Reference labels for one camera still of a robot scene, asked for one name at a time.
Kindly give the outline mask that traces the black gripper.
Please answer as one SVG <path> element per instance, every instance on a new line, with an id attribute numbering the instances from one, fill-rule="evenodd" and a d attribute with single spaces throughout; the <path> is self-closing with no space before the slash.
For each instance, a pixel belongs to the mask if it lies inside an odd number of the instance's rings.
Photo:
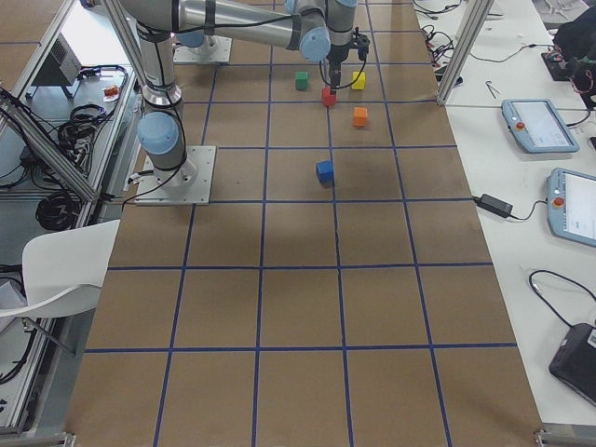
<path id="1" fill-rule="evenodd" d="M 328 54 L 329 83 L 332 95 L 336 95 L 340 87 L 341 64 L 347 59 L 349 52 L 349 32 L 330 31 L 331 50 Z"/>

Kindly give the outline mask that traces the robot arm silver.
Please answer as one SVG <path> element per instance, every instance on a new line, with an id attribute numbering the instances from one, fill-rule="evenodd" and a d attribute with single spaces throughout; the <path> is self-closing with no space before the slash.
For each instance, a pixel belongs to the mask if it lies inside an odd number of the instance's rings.
<path id="1" fill-rule="evenodd" d="M 141 204 L 206 204 L 216 149 L 193 145 L 183 126 L 177 75 L 226 64 L 233 41 L 297 51 L 327 64 L 330 96 L 345 88 L 342 64 L 351 51 L 368 59 L 369 39 L 355 24 L 354 1 L 287 1 L 276 12 L 238 1 L 124 1 L 136 22 L 141 60 L 142 118 L 137 136 L 146 154 L 136 199 Z"/>
<path id="2" fill-rule="evenodd" d="M 211 54 L 218 47 L 214 36 L 205 35 L 201 31 L 176 34 L 176 38 L 184 47 L 199 55 Z"/>

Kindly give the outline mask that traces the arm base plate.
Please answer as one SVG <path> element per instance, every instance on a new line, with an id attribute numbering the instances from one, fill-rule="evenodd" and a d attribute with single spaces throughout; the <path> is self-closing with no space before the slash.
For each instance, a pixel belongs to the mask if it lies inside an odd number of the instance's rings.
<path id="1" fill-rule="evenodd" d="M 141 206 L 207 205 L 210 202 L 216 147 L 189 145 L 186 161 L 165 185 L 169 173 L 154 170 L 147 156 L 143 168 L 153 173 L 142 176 L 133 202 Z"/>
<path id="2" fill-rule="evenodd" d="M 206 36 L 198 47 L 179 41 L 174 46 L 173 60 L 177 65 L 228 64 L 231 46 L 232 39 L 221 36 Z"/>

